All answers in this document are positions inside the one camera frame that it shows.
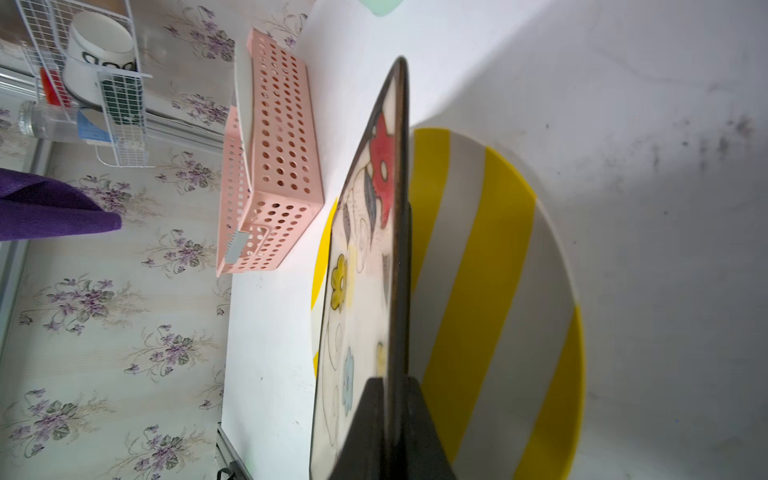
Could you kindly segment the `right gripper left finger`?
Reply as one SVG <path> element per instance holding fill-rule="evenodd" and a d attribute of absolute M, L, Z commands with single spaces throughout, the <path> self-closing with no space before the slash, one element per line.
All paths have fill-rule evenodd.
<path fill-rule="evenodd" d="M 384 441 L 382 378 L 369 378 L 331 480 L 382 479 Z"/>

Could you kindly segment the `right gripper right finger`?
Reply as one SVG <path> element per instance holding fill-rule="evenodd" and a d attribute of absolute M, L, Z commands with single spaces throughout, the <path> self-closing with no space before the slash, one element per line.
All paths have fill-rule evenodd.
<path fill-rule="evenodd" d="M 404 479 L 456 479 L 421 387 L 414 377 L 409 377 L 405 386 L 402 437 Z"/>

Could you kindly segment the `square floral plate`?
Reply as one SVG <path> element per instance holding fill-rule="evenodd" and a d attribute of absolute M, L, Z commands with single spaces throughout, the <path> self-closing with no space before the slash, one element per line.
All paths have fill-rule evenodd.
<path fill-rule="evenodd" d="M 368 398 L 381 411 L 370 430 L 383 474 L 393 472 L 399 455 L 407 375 L 408 116 L 408 63 L 398 57 L 364 127 L 331 224 L 309 460 L 313 479 L 331 478 L 343 452 L 359 446 L 353 422 Z"/>

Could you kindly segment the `yellow striped round plate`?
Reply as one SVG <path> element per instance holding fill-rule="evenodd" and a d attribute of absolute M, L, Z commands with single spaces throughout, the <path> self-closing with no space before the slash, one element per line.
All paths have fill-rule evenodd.
<path fill-rule="evenodd" d="M 334 204 L 313 280 L 320 343 Z M 458 479 L 564 479 L 585 367 L 579 308 L 533 189 L 490 147 L 408 131 L 407 375 Z"/>

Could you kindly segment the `purple knitted cloth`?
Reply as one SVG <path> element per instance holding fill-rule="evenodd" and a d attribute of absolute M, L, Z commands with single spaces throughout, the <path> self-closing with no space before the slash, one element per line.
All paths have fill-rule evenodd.
<path fill-rule="evenodd" d="M 32 240 L 119 230 L 119 214 L 103 210 L 73 186 L 1 170 L 1 239 Z"/>

